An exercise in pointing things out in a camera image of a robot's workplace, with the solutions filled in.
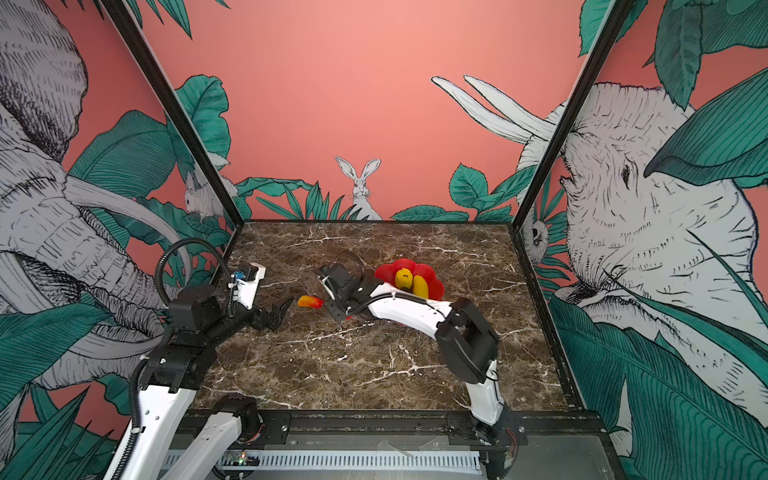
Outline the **small yellow fake lemon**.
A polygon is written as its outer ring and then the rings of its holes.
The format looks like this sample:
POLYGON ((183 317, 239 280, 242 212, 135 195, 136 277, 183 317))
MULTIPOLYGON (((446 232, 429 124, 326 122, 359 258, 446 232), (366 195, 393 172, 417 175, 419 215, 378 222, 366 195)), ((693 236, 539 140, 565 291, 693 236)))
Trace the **small yellow fake lemon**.
POLYGON ((410 291, 413 287, 413 273, 408 268, 400 268, 395 273, 394 279, 398 289, 410 291))

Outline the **long yellow fake fruit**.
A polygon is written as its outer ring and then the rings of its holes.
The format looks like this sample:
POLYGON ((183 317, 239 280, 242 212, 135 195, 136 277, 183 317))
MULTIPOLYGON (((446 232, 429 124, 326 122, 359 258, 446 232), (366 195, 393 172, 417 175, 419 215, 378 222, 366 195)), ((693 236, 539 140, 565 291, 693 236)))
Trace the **long yellow fake fruit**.
POLYGON ((424 299, 430 298, 428 282, 421 275, 413 276, 411 291, 414 295, 420 298, 424 298, 424 299))

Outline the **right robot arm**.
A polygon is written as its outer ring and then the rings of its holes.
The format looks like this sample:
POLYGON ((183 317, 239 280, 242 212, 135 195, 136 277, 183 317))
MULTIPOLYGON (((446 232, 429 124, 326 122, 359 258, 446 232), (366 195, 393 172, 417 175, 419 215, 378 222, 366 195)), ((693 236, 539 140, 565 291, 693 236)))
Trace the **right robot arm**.
POLYGON ((471 300, 421 298, 371 271, 355 277, 340 263, 322 266, 316 274, 330 296, 327 308, 335 319, 368 314, 435 340, 442 364, 466 385, 475 436, 485 445, 501 442, 508 409, 498 374, 499 336, 471 300))

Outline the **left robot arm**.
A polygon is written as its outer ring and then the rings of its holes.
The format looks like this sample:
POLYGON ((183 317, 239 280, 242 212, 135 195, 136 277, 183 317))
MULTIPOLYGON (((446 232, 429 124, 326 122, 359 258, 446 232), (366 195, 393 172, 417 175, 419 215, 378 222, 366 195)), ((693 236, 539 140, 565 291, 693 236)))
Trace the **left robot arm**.
MULTIPOLYGON (((168 259, 192 244, 172 243, 155 267, 154 286, 172 320, 161 344, 141 358, 129 380, 131 420, 105 473, 108 479, 156 479, 171 441, 217 358, 217 348, 246 326, 276 330, 285 319, 289 300, 265 310, 255 303, 267 269, 244 262, 229 270, 220 253, 214 256, 228 278, 227 302, 220 305, 210 284, 187 286, 171 298, 162 275, 168 259)), ((266 421, 254 397, 228 394, 209 415, 203 429, 167 471, 168 479, 204 479, 234 443, 261 439, 266 421)))

